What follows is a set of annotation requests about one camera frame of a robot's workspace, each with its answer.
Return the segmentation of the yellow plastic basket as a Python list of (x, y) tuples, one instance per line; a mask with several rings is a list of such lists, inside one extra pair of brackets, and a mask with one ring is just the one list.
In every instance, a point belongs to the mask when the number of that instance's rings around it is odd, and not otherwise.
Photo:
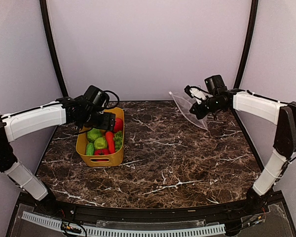
[(84, 127), (79, 132), (76, 151), (90, 167), (118, 166), (124, 158), (124, 111), (105, 110), (115, 114), (113, 131)]

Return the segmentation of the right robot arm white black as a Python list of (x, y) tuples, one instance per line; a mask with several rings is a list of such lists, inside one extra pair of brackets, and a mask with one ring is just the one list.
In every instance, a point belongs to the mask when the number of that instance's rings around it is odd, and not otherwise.
[(253, 214), (263, 206), (270, 190), (296, 159), (296, 102), (283, 102), (240, 88), (228, 89), (220, 75), (206, 78), (205, 85), (206, 89), (185, 87), (185, 93), (195, 99), (189, 111), (198, 120), (208, 114), (233, 110), (253, 115), (276, 127), (270, 158), (242, 202), (242, 210)]

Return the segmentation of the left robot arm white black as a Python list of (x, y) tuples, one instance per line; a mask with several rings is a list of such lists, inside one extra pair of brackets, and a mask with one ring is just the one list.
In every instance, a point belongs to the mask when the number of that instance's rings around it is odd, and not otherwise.
[(40, 201), (41, 208), (49, 215), (56, 215), (60, 205), (53, 193), (33, 175), (16, 157), (11, 146), (20, 137), (45, 128), (73, 123), (79, 132), (84, 128), (113, 131), (115, 115), (110, 112), (119, 104), (108, 106), (110, 90), (89, 86), (83, 95), (76, 98), (62, 97), (48, 104), (24, 111), (0, 113), (0, 172)]

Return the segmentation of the clear zip top bag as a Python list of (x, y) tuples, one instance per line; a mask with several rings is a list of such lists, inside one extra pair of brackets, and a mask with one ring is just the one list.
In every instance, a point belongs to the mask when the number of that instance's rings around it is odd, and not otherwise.
[(201, 129), (208, 130), (207, 117), (201, 120), (198, 120), (196, 115), (190, 113), (189, 111), (192, 105), (196, 102), (195, 99), (191, 99), (185, 93), (180, 93), (180, 92), (169, 91), (169, 94), (186, 120), (188, 120), (190, 123), (192, 123), (193, 125)]

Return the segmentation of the green cabbage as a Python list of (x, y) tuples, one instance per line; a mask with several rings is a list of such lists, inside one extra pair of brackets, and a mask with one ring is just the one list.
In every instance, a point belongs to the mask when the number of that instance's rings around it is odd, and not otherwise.
[(94, 148), (95, 150), (107, 149), (108, 143), (105, 137), (99, 137), (94, 141)]
[(87, 132), (87, 140), (90, 142), (90, 143), (94, 143), (95, 140), (97, 140), (98, 138), (102, 137), (102, 133), (99, 129), (91, 129)]

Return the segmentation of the red tomato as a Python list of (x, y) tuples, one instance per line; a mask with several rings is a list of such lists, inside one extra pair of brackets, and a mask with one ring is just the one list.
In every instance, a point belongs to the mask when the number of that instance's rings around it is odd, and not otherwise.
[(94, 156), (96, 156), (96, 158), (93, 158), (92, 160), (94, 162), (108, 162), (109, 159), (106, 158), (105, 156), (107, 156), (109, 154), (110, 154), (110, 152), (108, 149), (96, 150), (94, 152)]

